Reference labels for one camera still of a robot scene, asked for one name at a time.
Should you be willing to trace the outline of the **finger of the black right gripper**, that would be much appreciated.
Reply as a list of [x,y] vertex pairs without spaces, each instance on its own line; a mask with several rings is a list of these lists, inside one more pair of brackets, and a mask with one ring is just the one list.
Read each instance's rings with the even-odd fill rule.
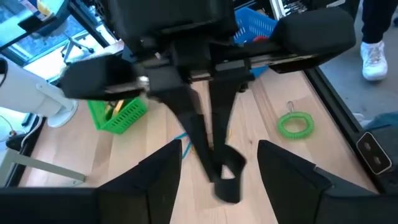
[[221,164],[210,149],[199,94],[190,86],[209,69],[209,65],[196,61],[179,64],[151,58],[129,62],[103,55],[70,64],[61,76],[60,86],[72,99],[116,101],[145,93],[163,103],[188,134],[209,181],[215,182],[221,177]]
[[221,44],[212,44],[210,80],[211,122],[213,150],[210,152],[210,173],[220,174],[226,165],[232,173],[240,174],[245,158],[227,146],[226,132],[236,93],[244,84],[254,80],[252,66],[262,60],[278,73],[294,72],[314,67],[355,44],[353,19],[338,7],[306,11],[279,19],[266,40],[235,44],[233,35],[243,21],[265,16],[250,9],[229,13],[223,21],[225,29]]

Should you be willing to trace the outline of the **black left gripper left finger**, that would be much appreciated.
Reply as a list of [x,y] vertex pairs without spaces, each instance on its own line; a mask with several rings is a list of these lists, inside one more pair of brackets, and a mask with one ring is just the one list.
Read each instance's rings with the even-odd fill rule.
[[175,139],[99,187],[0,188],[0,224],[169,224],[181,166]]

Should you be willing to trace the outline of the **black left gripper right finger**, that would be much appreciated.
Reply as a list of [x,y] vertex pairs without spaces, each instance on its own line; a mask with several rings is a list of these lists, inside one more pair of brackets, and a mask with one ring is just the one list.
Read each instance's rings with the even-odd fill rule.
[[278,224],[398,224],[398,194],[376,194],[267,140],[257,161]]

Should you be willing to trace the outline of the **yellow green crayon box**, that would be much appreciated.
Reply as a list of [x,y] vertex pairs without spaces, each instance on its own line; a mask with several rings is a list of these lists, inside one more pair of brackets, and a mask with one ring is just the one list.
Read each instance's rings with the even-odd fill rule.
[[119,100],[113,109],[112,117],[115,117],[124,105],[124,100]]
[[108,102],[104,109],[104,118],[106,121],[111,119],[112,114],[113,114],[113,109],[114,109],[114,105],[112,104],[112,102]]

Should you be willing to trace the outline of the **green coil wristband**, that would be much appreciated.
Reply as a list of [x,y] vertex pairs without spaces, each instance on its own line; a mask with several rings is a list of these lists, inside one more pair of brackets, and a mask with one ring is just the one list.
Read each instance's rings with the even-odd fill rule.
[[[306,112],[296,111],[292,101],[287,102],[287,109],[288,112],[277,120],[277,129],[279,133],[287,139],[305,139],[309,137],[315,129],[313,117]],[[297,132],[289,131],[285,125],[295,119],[302,120],[305,123],[305,127]]]

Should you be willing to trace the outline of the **blue rubber band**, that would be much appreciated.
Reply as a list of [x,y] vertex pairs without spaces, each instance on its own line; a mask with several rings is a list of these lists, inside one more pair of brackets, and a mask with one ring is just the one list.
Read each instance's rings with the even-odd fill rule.
[[190,138],[189,138],[187,133],[182,133],[182,134],[174,137],[174,139],[179,139],[179,140],[183,140],[184,138],[186,138],[188,141],[187,141],[186,148],[183,150],[182,159],[186,158],[186,156],[188,155],[188,153],[189,153],[190,149],[192,148],[193,144],[192,144],[192,142],[191,142],[191,140],[190,140]]

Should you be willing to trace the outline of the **office chair base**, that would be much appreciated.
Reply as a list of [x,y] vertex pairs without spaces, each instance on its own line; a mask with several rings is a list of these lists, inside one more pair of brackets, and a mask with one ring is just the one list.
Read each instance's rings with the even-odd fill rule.
[[65,31],[63,32],[63,34],[65,36],[67,36],[67,39],[68,39],[68,43],[65,44],[64,48],[61,50],[61,55],[62,55],[62,58],[63,58],[63,62],[66,65],[70,64],[70,62],[68,61],[68,58],[69,58],[69,55],[70,55],[70,53],[72,51],[72,48],[74,48],[74,47],[78,47],[80,50],[82,48],[85,48],[91,54],[93,54],[95,52],[95,50],[93,48],[90,48],[90,47],[88,47],[86,45],[83,45],[83,44],[78,42],[79,39],[85,40],[86,36],[89,35],[88,32],[85,32],[83,34],[78,34],[77,38],[74,38],[73,36],[68,35]]

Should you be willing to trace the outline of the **black laptop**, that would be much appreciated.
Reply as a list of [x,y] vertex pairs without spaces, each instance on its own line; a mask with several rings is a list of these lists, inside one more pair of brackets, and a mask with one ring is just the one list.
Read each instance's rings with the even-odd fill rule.
[[356,17],[361,0],[266,0],[272,9],[274,19],[279,20],[289,14],[298,14],[325,7],[340,7],[353,18]]

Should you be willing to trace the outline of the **green plastic basket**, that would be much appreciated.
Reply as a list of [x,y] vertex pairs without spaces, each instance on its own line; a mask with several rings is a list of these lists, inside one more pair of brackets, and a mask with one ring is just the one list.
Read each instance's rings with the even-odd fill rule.
[[116,106],[116,101],[95,101],[88,100],[88,109],[93,118],[97,130],[107,131],[113,134],[122,134],[133,123],[140,119],[147,112],[147,105],[140,97],[124,100],[124,105],[115,117],[109,120],[104,118],[104,109],[108,102]]

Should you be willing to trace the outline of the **blue plastic basket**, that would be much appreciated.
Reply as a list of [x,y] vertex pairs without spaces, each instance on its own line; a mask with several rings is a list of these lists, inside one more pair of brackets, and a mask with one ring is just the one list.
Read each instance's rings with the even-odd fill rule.
[[248,48],[252,55],[259,55],[262,50],[269,47],[266,40],[261,42],[252,40],[259,35],[269,38],[277,25],[276,20],[248,7],[238,9],[234,12],[234,16],[238,26],[238,31],[233,36],[235,44]]

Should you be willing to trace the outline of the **white cup with black rim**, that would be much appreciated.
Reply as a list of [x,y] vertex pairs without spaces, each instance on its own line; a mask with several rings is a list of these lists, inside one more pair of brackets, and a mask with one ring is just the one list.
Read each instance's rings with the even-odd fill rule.
[[0,107],[39,115],[48,126],[58,128],[71,120],[78,102],[44,78],[0,57]]

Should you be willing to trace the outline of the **window with dark frame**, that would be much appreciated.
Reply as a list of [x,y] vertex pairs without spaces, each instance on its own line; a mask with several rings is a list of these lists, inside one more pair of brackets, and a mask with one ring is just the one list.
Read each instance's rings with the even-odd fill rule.
[[[95,0],[39,0],[39,3],[51,14],[50,18],[25,30],[21,23],[33,12],[20,0],[0,0],[0,57],[51,79],[67,66],[61,55],[68,43],[64,31],[74,38],[88,32],[86,39],[78,42],[93,48],[93,54],[117,41],[98,15],[99,5]],[[76,62],[93,54],[74,47],[68,61]]]

